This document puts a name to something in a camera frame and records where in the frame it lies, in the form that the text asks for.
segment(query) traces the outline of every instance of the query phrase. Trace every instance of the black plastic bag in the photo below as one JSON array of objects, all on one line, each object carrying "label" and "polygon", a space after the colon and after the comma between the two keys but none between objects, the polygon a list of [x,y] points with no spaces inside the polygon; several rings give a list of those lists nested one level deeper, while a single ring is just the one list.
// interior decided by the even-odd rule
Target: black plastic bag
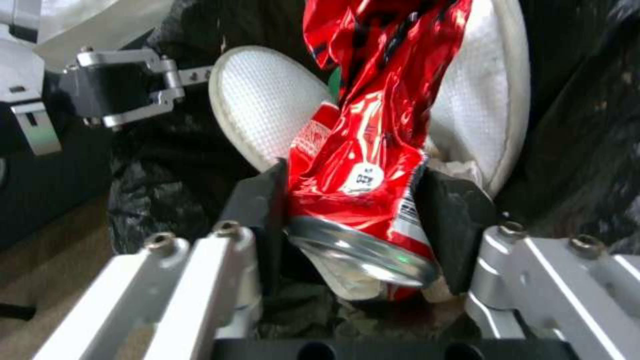
[{"label": "black plastic bag", "polygon": [[[212,65],[224,50],[264,45],[321,77],[302,41],[304,0],[178,0],[147,39],[180,68]],[[117,253],[172,231],[195,240],[220,216],[238,180],[256,171],[228,142],[212,114],[206,85],[190,90],[171,114],[115,135],[109,230]]]},{"label": "black plastic bag", "polygon": [[532,109],[499,209],[640,254],[640,1],[523,0]]}]

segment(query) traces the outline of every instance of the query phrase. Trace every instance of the floor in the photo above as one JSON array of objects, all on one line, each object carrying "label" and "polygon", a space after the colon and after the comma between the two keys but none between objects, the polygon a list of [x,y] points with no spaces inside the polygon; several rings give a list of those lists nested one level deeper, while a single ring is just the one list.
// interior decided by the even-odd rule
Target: floor
[{"label": "floor", "polygon": [[[0,302],[37,308],[28,322],[0,318],[0,359],[30,359],[64,319],[112,255],[105,195],[67,213],[0,252]],[[120,359],[140,358],[145,331]]]}]

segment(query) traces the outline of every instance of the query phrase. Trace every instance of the crushed soda can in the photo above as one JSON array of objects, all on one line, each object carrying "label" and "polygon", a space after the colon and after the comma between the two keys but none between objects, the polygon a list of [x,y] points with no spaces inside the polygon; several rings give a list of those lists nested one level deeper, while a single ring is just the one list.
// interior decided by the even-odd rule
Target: crushed soda can
[{"label": "crushed soda can", "polygon": [[425,169],[429,107],[460,48],[471,0],[307,1],[305,41],[341,67],[291,145],[289,239],[373,278],[425,287],[437,262],[413,192]]}]

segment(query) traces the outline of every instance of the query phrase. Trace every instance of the screw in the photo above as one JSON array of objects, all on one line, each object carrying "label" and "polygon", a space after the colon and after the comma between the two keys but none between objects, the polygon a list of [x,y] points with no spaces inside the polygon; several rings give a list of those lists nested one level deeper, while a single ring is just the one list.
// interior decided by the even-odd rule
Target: screw
[{"label": "screw", "polygon": [[238,240],[240,236],[240,224],[230,220],[221,221],[213,227],[213,231],[222,238]]},{"label": "screw", "polygon": [[156,233],[145,239],[145,248],[166,258],[175,252],[175,234]]},{"label": "screw", "polygon": [[569,249],[583,259],[593,260],[604,252],[605,246],[597,238],[581,234],[569,239]]},{"label": "screw", "polygon": [[498,232],[510,240],[519,240],[525,237],[524,226],[515,221],[505,221],[498,227]]}]

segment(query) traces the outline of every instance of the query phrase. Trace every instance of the can rim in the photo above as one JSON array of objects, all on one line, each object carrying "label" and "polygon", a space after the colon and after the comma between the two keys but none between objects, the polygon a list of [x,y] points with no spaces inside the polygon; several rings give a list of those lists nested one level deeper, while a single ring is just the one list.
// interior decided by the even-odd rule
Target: can rim
[{"label": "can rim", "polygon": [[293,217],[288,232],[289,241],[301,249],[349,264],[380,281],[423,288],[436,279],[436,269],[427,259],[336,222]]}]

